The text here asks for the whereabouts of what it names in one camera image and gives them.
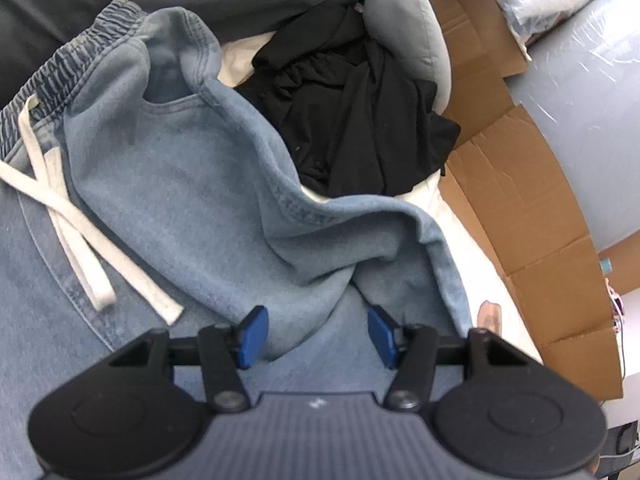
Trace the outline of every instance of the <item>cable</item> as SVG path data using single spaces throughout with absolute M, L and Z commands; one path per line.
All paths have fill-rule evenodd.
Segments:
M 625 317 L 620 310 L 618 304 L 611 300 L 613 303 L 613 307 L 616 309 L 618 313 L 618 319 L 620 320 L 620 353 L 622 354 L 622 380 L 624 381 L 626 378 L 626 358 L 625 358 Z
M 627 456 L 627 455 L 635 453 L 639 449 L 640 449 L 640 446 L 635 446 L 635 447 L 631 448 L 629 451 L 627 451 L 626 453 L 621 453 L 619 455 L 601 455 L 600 458 L 622 458 L 623 456 Z

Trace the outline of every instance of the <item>denim fabric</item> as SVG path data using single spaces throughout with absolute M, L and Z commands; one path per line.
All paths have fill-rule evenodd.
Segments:
M 145 14 L 115 0 L 61 48 L 0 113 L 0 154 L 31 174 L 17 115 L 60 146 L 72 201 L 177 301 L 170 331 L 193 335 L 270 310 L 260 391 L 382 394 L 393 373 L 369 341 L 366 307 L 399 322 L 466 333 L 462 282 L 433 219 L 380 196 L 311 201 L 279 134 L 220 84 L 220 47 L 191 12 Z M 38 469 L 28 411 L 50 389 L 162 320 L 106 264 L 118 296 L 96 312 L 46 208 L 0 183 L 0 478 Z M 197 373 L 178 384 L 201 398 Z M 458 370 L 437 377 L 442 391 Z

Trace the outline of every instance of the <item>gray ribbed plate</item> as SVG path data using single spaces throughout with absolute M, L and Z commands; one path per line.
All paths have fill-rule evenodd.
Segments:
M 495 478 L 451 456 L 417 415 L 388 412 L 371 394 L 265 394 L 251 411 L 215 418 L 189 456 L 148 480 Z

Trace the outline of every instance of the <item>white drawstring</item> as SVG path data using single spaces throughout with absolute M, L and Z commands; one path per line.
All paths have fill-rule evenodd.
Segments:
M 29 97 L 18 116 L 18 129 L 31 161 L 35 179 L 0 160 L 0 180 L 45 205 L 72 269 L 95 308 L 114 303 L 115 294 L 104 269 L 87 243 L 97 251 L 169 324 L 173 324 L 183 307 L 172 300 L 125 253 L 100 232 L 68 198 L 62 155 L 59 148 L 42 155 L 29 120 L 29 110 L 38 104 Z
M 29 121 L 29 110 L 38 104 L 35 96 L 30 96 L 18 115 L 18 129 L 22 142 L 31 161 L 31 167 L 36 180 L 43 186 L 49 187 L 53 192 L 63 198 L 69 199 L 66 191 L 65 177 L 62 171 L 62 155 L 60 148 L 54 148 L 43 157 Z M 65 251 L 82 288 L 89 297 L 96 310 L 102 310 L 105 306 L 115 303 L 116 294 L 111 286 L 104 269 L 98 258 L 84 241 L 82 235 L 53 209 L 47 208 L 51 222 L 60 245 Z

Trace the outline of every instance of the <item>clothing pile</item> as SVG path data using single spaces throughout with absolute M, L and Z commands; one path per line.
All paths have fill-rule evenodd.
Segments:
M 253 65 L 237 90 L 279 131 L 302 184 L 321 195 L 409 192 L 443 168 L 460 133 L 431 110 L 436 83 L 409 79 L 353 7 L 312 8 Z
M 0 366 L 0 476 L 38 474 L 24 421 L 42 396 L 155 326 L 190 336 L 265 305 L 254 399 L 381 395 L 370 304 L 443 334 L 490 318 L 537 353 L 439 196 L 460 129 L 435 93 L 351 6 L 221 48 L 183 8 L 108 5 L 0 112 L 0 351 L 29 349 Z M 440 368 L 433 395 L 461 380 Z M 202 398 L 194 370 L 176 382 Z

